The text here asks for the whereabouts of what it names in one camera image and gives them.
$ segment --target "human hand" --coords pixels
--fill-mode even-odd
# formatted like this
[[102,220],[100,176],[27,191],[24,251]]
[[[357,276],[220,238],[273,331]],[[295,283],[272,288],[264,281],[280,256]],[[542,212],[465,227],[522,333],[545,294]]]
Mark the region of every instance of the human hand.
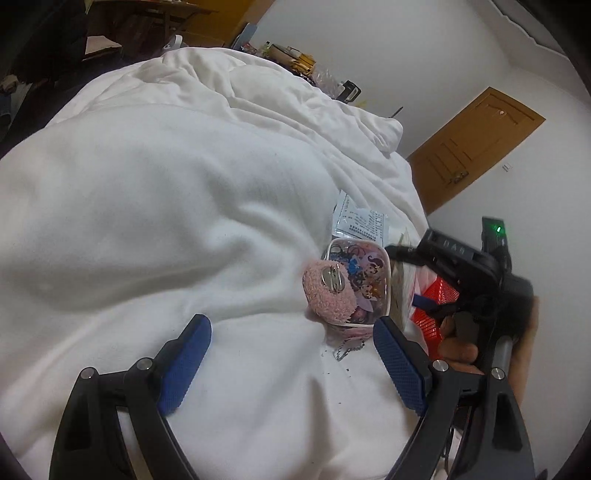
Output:
[[[515,344],[511,355],[511,364],[509,367],[508,382],[517,403],[521,405],[525,395],[525,385],[530,371],[531,355],[534,349],[535,334],[538,330],[538,312],[540,299],[534,297],[534,303],[531,310],[530,321],[525,333]],[[447,317],[443,320],[439,329],[442,342],[439,344],[438,352],[445,361],[455,370],[471,374],[483,373],[472,363],[478,357],[478,347],[472,343],[462,342],[453,335],[456,328],[453,317]]]
[[480,370],[472,365],[478,357],[478,347],[473,343],[460,340],[453,334],[455,330],[456,323],[454,318],[451,316],[446,317],[439,327],[439,332],[443,337],[437,350],[439,355],[441,355],[454,370],[469,374],[483,375]]

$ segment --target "door handle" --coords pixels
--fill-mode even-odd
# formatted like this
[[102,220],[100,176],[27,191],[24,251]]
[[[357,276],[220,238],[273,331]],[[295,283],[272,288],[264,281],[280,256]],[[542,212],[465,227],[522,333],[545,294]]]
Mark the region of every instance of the door handle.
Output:
[[452,179],[450,179],[449,183],[450,184],[456,184],[456,183],[460,183],[463,179],[465,179],[468,176],[469,172],[464,170],[460,173],[458,173],[455,177],[453,177]]

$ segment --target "ceiling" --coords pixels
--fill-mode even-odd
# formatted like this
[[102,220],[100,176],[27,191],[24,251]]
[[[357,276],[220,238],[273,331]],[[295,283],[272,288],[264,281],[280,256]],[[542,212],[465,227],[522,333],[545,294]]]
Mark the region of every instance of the ceiling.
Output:
[[517,0],[468,0],[514,66],[547,79],[591,105],[591,97],[562,48]]

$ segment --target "wrinkled fabric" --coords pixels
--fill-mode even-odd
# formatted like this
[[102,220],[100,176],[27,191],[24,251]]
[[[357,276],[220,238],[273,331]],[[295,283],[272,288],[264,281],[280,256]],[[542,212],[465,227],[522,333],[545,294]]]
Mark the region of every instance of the wrinkled fabric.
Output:
[[416,416],[371,342],[334,359],[301,276],[340,189],[389,216],[392,242],[420,240],[401,134],[265,60],[184,48],[99,77],[15,147],[0,431],[32,478],[80,370],[126,370],[196,313],[212,344],[168,420],[201,479],[383,478]]

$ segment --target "wooden door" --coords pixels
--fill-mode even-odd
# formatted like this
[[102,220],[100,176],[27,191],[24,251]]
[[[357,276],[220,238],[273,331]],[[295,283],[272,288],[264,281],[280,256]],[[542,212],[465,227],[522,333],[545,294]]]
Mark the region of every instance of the wooden door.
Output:
[[544,120],[510,96],[487,88],[409,156],[425,212],[455,197]]

